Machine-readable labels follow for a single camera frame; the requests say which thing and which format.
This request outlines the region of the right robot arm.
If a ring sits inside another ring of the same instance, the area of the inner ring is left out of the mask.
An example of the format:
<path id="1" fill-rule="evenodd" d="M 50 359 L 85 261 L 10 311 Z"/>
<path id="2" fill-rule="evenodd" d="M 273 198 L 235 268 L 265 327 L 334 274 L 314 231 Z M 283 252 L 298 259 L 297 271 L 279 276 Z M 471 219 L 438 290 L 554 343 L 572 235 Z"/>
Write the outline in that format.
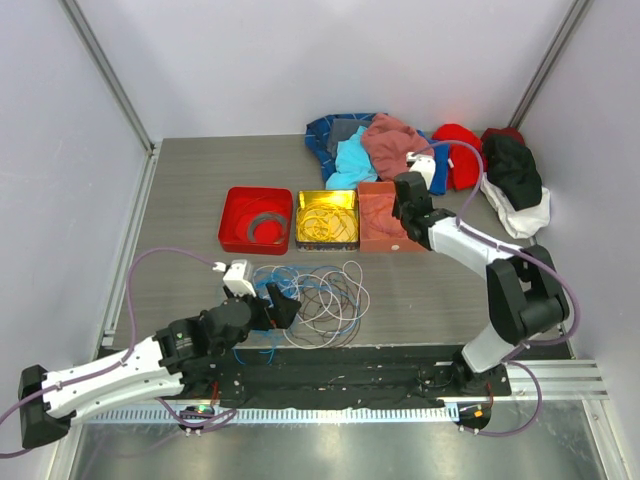
<path id="1" fill-rule="evenodd" d="M 565 289 L 545 248 L 501 242 L 434 207 L 417 172 L 401 173 L 393 183 L 392 213 L 409 239 L 457 261 L 486 283 L 489 323 L 452 360 L 455 389 L 475 394 L 486 385 L 487 372 L 569 317 Z"/>

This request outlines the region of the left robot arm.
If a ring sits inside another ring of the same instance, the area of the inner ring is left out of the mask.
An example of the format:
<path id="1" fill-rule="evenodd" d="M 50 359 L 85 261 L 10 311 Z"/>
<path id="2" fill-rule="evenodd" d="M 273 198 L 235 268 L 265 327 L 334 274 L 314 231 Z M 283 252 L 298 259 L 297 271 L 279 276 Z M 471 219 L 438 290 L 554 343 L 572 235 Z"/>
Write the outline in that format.
<path id="1" fill-rule="evenodd" d="M 56 442 L 70 428 L 136 401 L 184 392 L 205 397 L 210 366 L 253 331 L 288 329 L 300 301 L 267 286 L 269 297 L 228 295 L 218 306 L 179 319 L 132 348 L 84 365 L 49 371 L 25 368 L 18 398 L 21 445 L 30 450 Z"/>

